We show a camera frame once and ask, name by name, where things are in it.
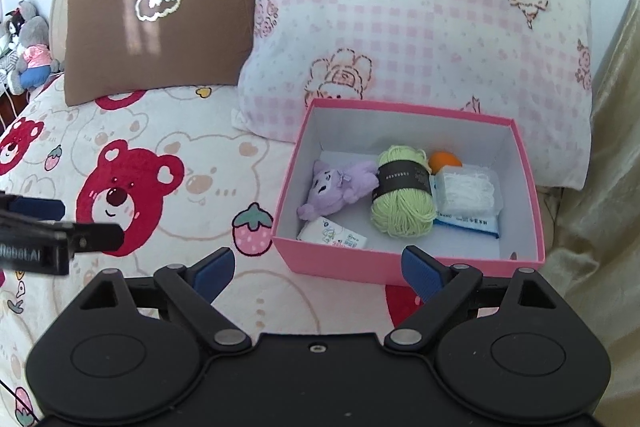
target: wire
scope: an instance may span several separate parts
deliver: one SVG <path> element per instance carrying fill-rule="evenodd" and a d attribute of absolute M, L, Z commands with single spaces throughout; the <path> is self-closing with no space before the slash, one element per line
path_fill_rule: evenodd
<path fill-rule="evenodd" d="M 33 419 L 35 420 L 36 423 L 40 423 L 40 420 L 38 420 L 38 417 L 36 416 L 36 413 L 33 412 L 33 409 L 31 409 L 31 407 L 29 407 L 27 404 L 25 404 L 20 397 L 18 397 L 17 394 L 15 394 L 11 388 L 9 388 L 9 386 L 7 384 L 5 384 L 2 379 L 0 378 L 0 385 L 2 385 L 2 387 L 4 387 L 14 398 L 16 401 L 20 402 L 20 404 L 29 412 L 31 413 L 31 416 L 33 416 Z"/>

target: blue gripper pad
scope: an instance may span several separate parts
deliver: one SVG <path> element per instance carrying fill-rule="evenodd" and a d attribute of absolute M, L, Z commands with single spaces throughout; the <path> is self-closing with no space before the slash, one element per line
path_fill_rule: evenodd
<path fill-rule="evenodd" d="M 43 200 L 40 198 L 15 198 L 7 207 L 9 212 L 33 217 L 41 221 L 60 221 L 65 217 L 65 204 L 60 200 Z"/>
<path fill-rule="evenodd" d="M 401 267 L 404 280 L 422 299 L 422 302 L 427 302 L 444 288 L 444 282 L 439 272 L 408 248 L 402 250 Z"/>
<path fill-rule="evenodd" d="M 236 272 L 236 258 L 230 248 L 225 248 L 220 255 L 212 255 L 192 266 L 191 287 L 200 297 L 212 303 L 220 292 L 234 278 Z"/>

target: orange object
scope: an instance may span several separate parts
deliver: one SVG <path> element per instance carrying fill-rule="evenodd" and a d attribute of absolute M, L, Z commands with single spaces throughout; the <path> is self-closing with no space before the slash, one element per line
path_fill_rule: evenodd
<path fill-rule="evenodd" d="M 454 154 L 444 151 L 434 152 L 431 158 L 429 158 L 429 166 L 432 174 L 437 174 L 445 165 L 462 167 L 462 162 Z"/>

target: pillow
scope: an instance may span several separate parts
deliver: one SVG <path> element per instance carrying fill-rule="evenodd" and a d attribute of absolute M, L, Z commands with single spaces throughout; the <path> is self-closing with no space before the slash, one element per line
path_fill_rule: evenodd
<path fill-rule="evenodd" d="M 581 188 L 590 26 L 590 0 L 256 0 L 236 117 L 294 141 L 317 96 L 504 116 L 537 184 Z"/>
<path fill-rule="evenodd" d="M 68 0 L 65 98 L 238 83 L 255 0 Z"/>

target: black yarn band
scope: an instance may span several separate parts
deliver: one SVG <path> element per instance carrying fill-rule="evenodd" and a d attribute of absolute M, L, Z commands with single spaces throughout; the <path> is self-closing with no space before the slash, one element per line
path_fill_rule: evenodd
<path fill-rule="evenodd" d="M 378 188 L 371 194 L 371 201 L 400 188 L 416 188 L 431 194 L 429 171 L 412 160 L 394 160 L 378 168 Z"/>

